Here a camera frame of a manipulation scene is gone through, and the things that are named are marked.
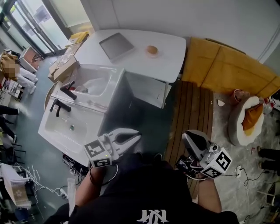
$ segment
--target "black t-shirt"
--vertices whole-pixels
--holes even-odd
[[[77,208],[69,224],[238,224],[233,212],[214,213],[192,202],[186,177],[147,166],[121,175],[104,194]]]

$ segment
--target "plastic bag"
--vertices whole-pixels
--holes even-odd
[[[88,93],[90,95],[100,95],[104,91],[104,86],[107,84],[105,78],[90,79],[82,86],[78,86],[76,91]]]

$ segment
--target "white countertop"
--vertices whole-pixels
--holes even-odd
[[[99,42],[118,32],[134,45],[135,50],[112,63]],[[149,45],[157,47],[157,58],[150,58],[146,54]],[[150,31],[99,30],[85,41],[75,58],[82,64],[120,66],[131,73],[173,83],[182,67],[185,52],[186,40],[181,37]]]

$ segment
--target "yellow cushion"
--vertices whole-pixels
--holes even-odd
[[[255,127],[252,127],[252,128],[250,128],[250,129],[248,129],[248,130],[244,131],[245,135],[246,135],[246,136],[250,136],[250,135],[252,135],[252,133],[253,133],[254,129],[255,129]]]
[[[242,122],[243,130],[247,131],[253,128],[262,113],[263,113],[263,104],[261,103],[247,109],[245,111],[245,118]]]

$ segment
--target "white wall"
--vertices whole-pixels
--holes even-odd
[[[12,41],[12,39],[4,32],[4,30],[0,27],[0,39],[1,41],[10,48],[11,50],[21,53],[22,50]]]
[[[81,2],[95,30],[139,29],[182,37],[211,38],[255,59],[265,51],[280,24],[280,6],[275,0]],[[277,44],[279,41],[280,35],[276,38]]]
[[[280,76],[280,44],[278,44],[264,64]]]
[[[89,22],[80,0],[51,0],[67,27]]]

